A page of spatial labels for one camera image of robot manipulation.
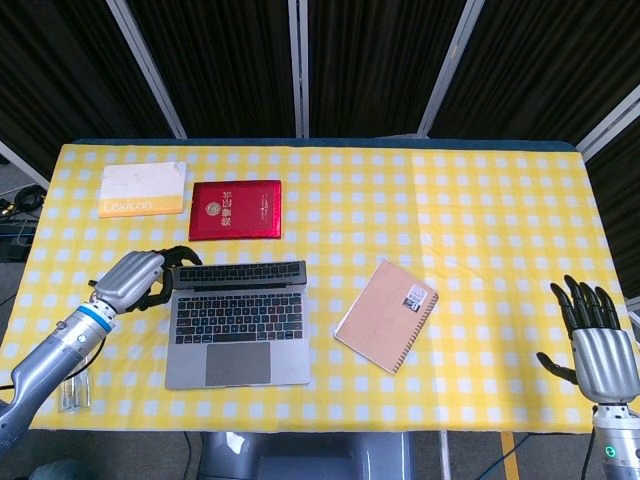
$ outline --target table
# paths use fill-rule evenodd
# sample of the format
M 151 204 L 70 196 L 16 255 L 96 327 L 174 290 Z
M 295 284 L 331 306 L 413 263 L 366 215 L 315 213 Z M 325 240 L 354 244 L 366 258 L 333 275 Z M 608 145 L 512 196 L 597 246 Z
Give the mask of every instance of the table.
M 188 244 L 205 263 L 307 260 L 311 383 L 166 390 L 163 306 L 118 318 L 90 369 L 90 409 L 59 413 L 52 396 L 34 428 L 591 428 L 590 405 L 577 387 L 535 359 L 542 350 L 572 364 L 548 289 L 565 273 L 607 289 L 629 327 L 578 153 L 535 142 L 519 144 L 520 151 L 500 150 L 500 142 L 471 144 L 476 150 L 424 149 L 434 145 L 424 142 L 297 145 L 64 146 L 0 349 L 0 381 L 89 295 L 89 279 L 130 250 Z M 161 161 L 188 163 L 183 213 L 98 218 L 105 165 Z M 236 179 L 282 180 L 282 239 L 188 243 L 193 182 Z M 396 376 L 332 336 L 381 258 L 440 292 Z

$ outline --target spiral notebook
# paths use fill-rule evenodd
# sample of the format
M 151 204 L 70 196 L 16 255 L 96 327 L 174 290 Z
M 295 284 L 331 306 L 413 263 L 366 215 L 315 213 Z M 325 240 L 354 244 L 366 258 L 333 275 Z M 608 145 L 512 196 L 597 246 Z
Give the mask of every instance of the spiral notebook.
M 396 373 L 438 301 L 438 293 L 383 260 L 334 331 L 335 337 Z

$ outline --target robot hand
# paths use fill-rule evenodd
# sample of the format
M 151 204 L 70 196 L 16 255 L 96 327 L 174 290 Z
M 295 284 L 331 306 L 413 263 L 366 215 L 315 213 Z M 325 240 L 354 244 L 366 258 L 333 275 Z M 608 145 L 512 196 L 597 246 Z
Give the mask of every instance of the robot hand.
M 569 339 L 575 370 L 561 367 L 542 352 L 538 360 L 553 375 L 578 385 L 594 403 L 628 403 L 640 394 L 640 378 L 629 337 L 620 322 L 611 297 L 602 288 L 595 292 L 586 283 L 564 277 L 573 297 L 555 283 L 551 290 L 558 298 Z
M 170 267 L 189 260 L 202 265 L 188 247 L 174 247 L 125 255 L 98 282 L 88 302 L 66 320 L 58 322 L 40 345 L 11 372 L 15 393 L 11 403 L 0 401 L 0 456 L 29 428 L 38 408 L 76 365 L 86 357 L 115 325 L 117 314 L 167 303 L 173 290 Z M 160 280 L 162 290 L 151 294 Z
M 603 449 L 606 478 L 640 479 L 640 417 L 627 406 L 640 394 L 640 378 L 629 337 L 620 330 L 607 292 L 600 287 L 594 292 L 568 275 L 564 279 L 573 303 L 555 283 L 551 290 L 560 303 L 575 370 L 556 365 L 542 352 L 537 353 L 538 360 L 553 375 L 578 385 L 585 397 L 598 404 L 593 426 Z

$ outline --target notebook spiral binding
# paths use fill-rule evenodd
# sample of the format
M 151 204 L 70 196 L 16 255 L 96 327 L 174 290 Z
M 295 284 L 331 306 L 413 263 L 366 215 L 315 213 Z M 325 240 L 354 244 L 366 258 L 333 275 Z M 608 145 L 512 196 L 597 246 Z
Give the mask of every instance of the notebook spiral binding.
M 404 359 L 407 358 L 407 355 L 409 355 L 409 352 L 411 351 L 411 347 L 413 347 L 413 343 L 416 341 L 416 338 L 418 338 L 418 334 L 420 333 L 420 330 L 422 330 L 422 326 L 424 325 L 424 322 L 426 322 L 427 318 L 429 318 L 429 315 L 431 314 L 431 310 L 433 310 L 433 307 L 436 306 L 436 302 L 438 301 L 438 298 L 439 298 L 438 294 L 437 293 L 434 294 L 433 298 L 427 305 L 427 308 L 424 309 L 422 318 L 420 318 L 420 321 L 418 322 L 418 325 L 416 325 L 416 329 L 411 334 L 411 338 L 409 338 L 409 341 L 407 342 L 406 347 L 404 347 L 404 349 L 402 350 L 402 355 L 400 355 L 400 358 L 398 359 L 398 361 L 393 367 L 393 373 L 398 372 L 398 370 L 400 369 L 400 366 L 404 362 Z

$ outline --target red certificate cover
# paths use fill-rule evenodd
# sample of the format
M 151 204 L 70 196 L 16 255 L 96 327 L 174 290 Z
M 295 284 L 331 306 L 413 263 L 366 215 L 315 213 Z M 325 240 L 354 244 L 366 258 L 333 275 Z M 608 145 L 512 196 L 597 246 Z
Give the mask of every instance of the red certificate cover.
M 280 238 L 280 180 L 193 186 L 189 240 Z

